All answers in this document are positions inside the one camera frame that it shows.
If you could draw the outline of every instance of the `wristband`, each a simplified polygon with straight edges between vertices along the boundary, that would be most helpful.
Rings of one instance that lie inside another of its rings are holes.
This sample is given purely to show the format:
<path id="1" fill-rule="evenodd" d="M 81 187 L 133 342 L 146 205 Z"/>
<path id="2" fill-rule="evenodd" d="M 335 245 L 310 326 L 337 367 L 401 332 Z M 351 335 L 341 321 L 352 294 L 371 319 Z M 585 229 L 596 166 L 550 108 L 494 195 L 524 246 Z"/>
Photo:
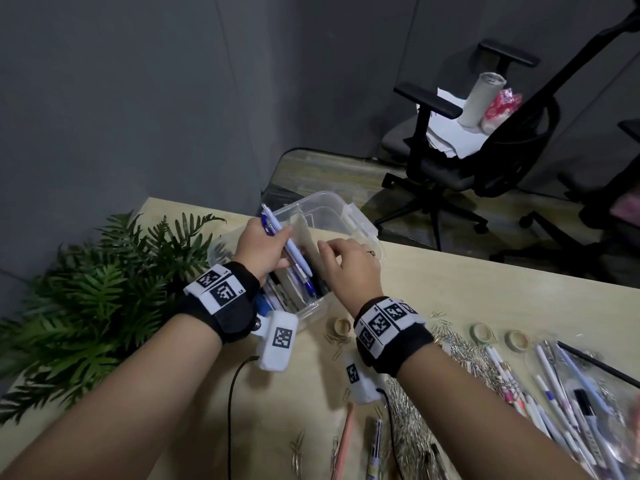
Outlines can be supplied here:
<path id="1" fill-rule="evenodd" d="M 425 318 L 401 299 L 386 296 L 367 302 L 356 317 L 357 345 L 364 363 L 396 377 L 400 366 L 433 336 Z"/>
<path id="2" fill-rule="evenodd" d="M 190 283 L 187 297 L 175 313 L 190 315 L 209 325 L 223 344 L 244 339 L 256 318 L 255 297 L 260 282 L 240 263 L 217 264 Z"/>

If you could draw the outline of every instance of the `masking tape roll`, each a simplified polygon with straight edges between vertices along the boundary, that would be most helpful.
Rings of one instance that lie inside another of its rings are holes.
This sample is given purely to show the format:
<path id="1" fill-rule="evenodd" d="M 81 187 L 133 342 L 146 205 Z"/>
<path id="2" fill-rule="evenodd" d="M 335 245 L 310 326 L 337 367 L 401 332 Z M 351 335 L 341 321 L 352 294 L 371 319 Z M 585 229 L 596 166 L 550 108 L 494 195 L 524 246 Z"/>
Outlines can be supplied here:
<path id="1" fill-rule="evenodd" d="M 338 318 L 333 322 L 333 330 L 338 337 L 346 337 L 351 331 L 351 321 L 348 318 Z"/>
<path id="2" fill-rule="evenodd" d="M 471 326 L 469 329 L 469 335 L 474 340 L 474 342 L 478 345 L 489 345 L 492 342 L 495 342 L 495 335 L 489 325 L 485 325 L 484 323 L 476 323 Z"/>
<path id="3" fill-rule="evenodd" d="M 504 334 L 504 342 L 508 348 L 518 354 L 526 352 L 528 348 L 531 347 L 531 339 L 526 333 L 520 330 L 509 330 Z"/>

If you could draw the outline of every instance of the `desk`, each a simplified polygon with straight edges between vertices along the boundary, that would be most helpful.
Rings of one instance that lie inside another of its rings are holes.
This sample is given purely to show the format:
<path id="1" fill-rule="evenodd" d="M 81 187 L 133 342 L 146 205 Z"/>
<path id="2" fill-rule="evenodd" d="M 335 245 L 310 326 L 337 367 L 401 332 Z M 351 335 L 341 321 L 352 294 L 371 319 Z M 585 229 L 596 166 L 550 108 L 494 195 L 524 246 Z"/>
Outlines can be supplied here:
<path id="1" fill-rule="evenodd" d="M 175 202 L 148 199 L 141 209 L 143 226 L 167 215 L 169 222 L 182 212 L 213 213 L 224 217 L 207 224 L 214 236 L 242 226 L 247 216 Z M 327 238 L 316 232 L 315 237 Z M 571 276 L 546 273 L 436 251 L 382 243 L 386 258 L 382 284 L 385 293 L 403 298 L 424 316 L 446 312 L 453 328 L 468 336 L 468 327 L 485 322 L 496 335 L 513 328 L 534 337 L 554 330 L 570 338 L 584 333 L 612 366 L 634 375 L 640 364 L 639 334 L 635 323 L 640 310 L 640 290 Z M 289 368 L 282 374 L 248 365 L 234 389 L 232 434 L 236 479 L 288 478 L 291 471 L 289 442 L 306 430 L 303 451 L 305 479 L 327 479 L 332 439 L 340 436 L 346 407 L 342 395 L 346 378 L 335 347 L 316 322 L 296 340 Z M 237 365 L 255 352 L 255 338 L 226 346 L 212 368 L 194 404 L 187 412 L 175 441 L 156 464 L 150 478 L 225 478 L 226 408 L 228 390 Z M 505 360 L 528 383 L 524 361 L 500 347 Z M 357 423 L 349 451 L 345 479 L 362 479 L 368 445 L 363 445 L 364 423 L 375 413 L 370 406 L 357 408 Z M 55 404 L 31 411 L 19 426 L 0 429 L 0 470 L 46 425 L 60 414 Z"/>

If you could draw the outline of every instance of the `black cable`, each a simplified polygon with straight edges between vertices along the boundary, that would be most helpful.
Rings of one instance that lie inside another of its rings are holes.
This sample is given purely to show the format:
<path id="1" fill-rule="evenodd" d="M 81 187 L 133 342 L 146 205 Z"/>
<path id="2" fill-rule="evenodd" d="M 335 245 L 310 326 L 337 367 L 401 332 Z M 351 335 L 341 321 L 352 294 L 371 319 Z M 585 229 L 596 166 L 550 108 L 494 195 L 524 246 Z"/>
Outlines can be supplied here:
<path id="1" fill-rule="evenodd" d="M 394 454 L 394 460 L 396 460 L 396 466 L 398 468 L 398 475 L 400 476 L 400 480 L 404 480 L 404 476 L 402 475 L 402 471 L 400 470 L 400 462 L 398 461 L 398 455 L 396 453 L 396 440 L 394 438 L 394 420 L 393 414 L 391 411 L 391 403 L 389 403 L 389 396 L 385 392 L 384 389 L 376 389 L 380 394 L 385 396 L 385 401 L 387 402 L 387 407 L 389 409 L 389 430 L 391 431 L 391 451 Z"/>
<path id="2" fill-rule="evenodd" d="M 234 393 L 234 384 L 236 383 L 236 379 L 240 370 L 252 360 L 258 360 L 260 357 L 258 355 L 252 355 L 243 363 L 240 364 L 240 367 L 237 368 L 236 373 L 234 374 L 234 378 L 231 380 L 231 387 L 229 387 L 229 404 L 227 407 L 227 476 L 228 480 L 231 480 L 231 395 Z"/>

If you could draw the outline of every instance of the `white paper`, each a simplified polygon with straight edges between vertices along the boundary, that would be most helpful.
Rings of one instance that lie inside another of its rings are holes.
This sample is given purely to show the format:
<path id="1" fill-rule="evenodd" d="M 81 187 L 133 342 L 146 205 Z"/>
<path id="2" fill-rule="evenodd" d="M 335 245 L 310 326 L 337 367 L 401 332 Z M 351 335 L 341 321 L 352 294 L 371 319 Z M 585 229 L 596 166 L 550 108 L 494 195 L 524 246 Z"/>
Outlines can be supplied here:
<path id="1" fill-rule="evenodd" d="M 450 92 L 444 91 L 440 88 L 438 88 L 438 96 L 446 99 L 456 106 L 463 107 L 465 105 L 464 99 L 457 98 Z M 434 147 L 440 150 L 438 147 L 438 145 L 440 145 L 444 148 L 440 151 L 445 154 L 447 154 L 447 152 L 450 154 L 450 150 L 452 148 L 460 160 L 476 153 L 476 151 L 482 147 L 486 139 L 489 138 L 487 135 L 482 133 L 480 128 L 464 128 L 460 126 L 457 120 L 446 119 L 444 116 L 434 112 L 431 113 L 431 117 L 429 119 L 427 137 L 429 137 L 430 133 L 433 133 L 433 135 L 437 136 L 441 140 L 441 142 L 434 143 Z"/>

